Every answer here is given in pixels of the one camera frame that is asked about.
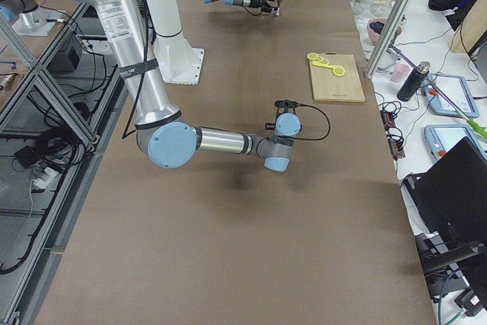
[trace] sticker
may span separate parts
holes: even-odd
[[[129,21],[121,5],[100,11],[98,17],[105,30],[108,42],[133,37]]]
[[[449,15],[455,14],[455,11],[453,9],[447,9],[446,11],[441,11],[445,17],[448,17]]]

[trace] electronic device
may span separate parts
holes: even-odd
[[[475,135],[473,135],[472,128],[468,125],[425,126],[425,139],[435,160],[440,160],[445,156],[463,137],[468,137],[479,151],[483,153],[482,146]]]
[[[428,230],[437,231],[450,251],[473,241],[487,244],[487,160],[468,137],[463,137],[419,179],[408,176],[403,183]],[[451,263],[458,264],[486,307],[487,255],[481,253]]]
[[[479,109],[470,93],[465,78],[459,75],[441,73],[429,74],[422,88],[434,114],[439,116],[459,116],[458,112],[431,86],[434,83],[470,118],[479,116]]]

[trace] laptop screen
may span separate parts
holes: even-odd
[[[428,229],[449,249],[481,241],[487,245],[487,160],[468,139],[461,139],[415,183],[415,203]],[[458,263],[487,308],[487,256]]]

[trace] pink cup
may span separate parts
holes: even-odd
[[[396,64],[394,68],[393,74],[390,76],[390,80],[394,81],[395,83],[402,83],[406,80],[410,73],[411,69],[408,65],[405,64]]]

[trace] black tape band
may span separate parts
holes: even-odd
[[[171,34],[170,36],[165,36],[165,35],[160,34],[160,33],[157,33],[157,32],[156,32],[155,34],[157,34],[159,37],[171,38],[171,37],[175,37],[175,36],[177,36],[177,35],[178,35],[178,34],[180,34],[181,32],[183,32],[183,28],[181,28],[179,32],[177,32],[177,33],[175,33],[175,34]]]
[[[122,79],[128,79],[132,76],[140,75],[143,72],[149,72],[151,70],[157,69],[159,63],[157,59],[152,59],[147,62],[140,62],[138,64],[123,66],[120,68],[120,76]]]
[[[243,137],[243,147],[242,147],[242,151],[239,154],[247,155],[248,154],[247,149],[249,148],[249,136],[243,133],[241,133],[241,135]]]
[[[152,122],[152,123],[145,123],[143,125],[135,125],[135,129],[140,129],[140,130],[144,130],[144,129],[153,129],[154,127],[159,127],[159,126],[163,126],[163,125],[167,125],[168,123],[171,123],[173,122],[174,120],[180,118],[183,114],[181,113],[180,110],[178,110],[175,114],[173,114],[172,116],[169,116],[169,117],[166,117],[166,118],[163,118],[163,119],[160,119],[158,121],[155,121],[155,122]]]
[[[196,150],[198,150],[203,140],[203,131],[197,126],[194,126],[194,128],[196,130]]]

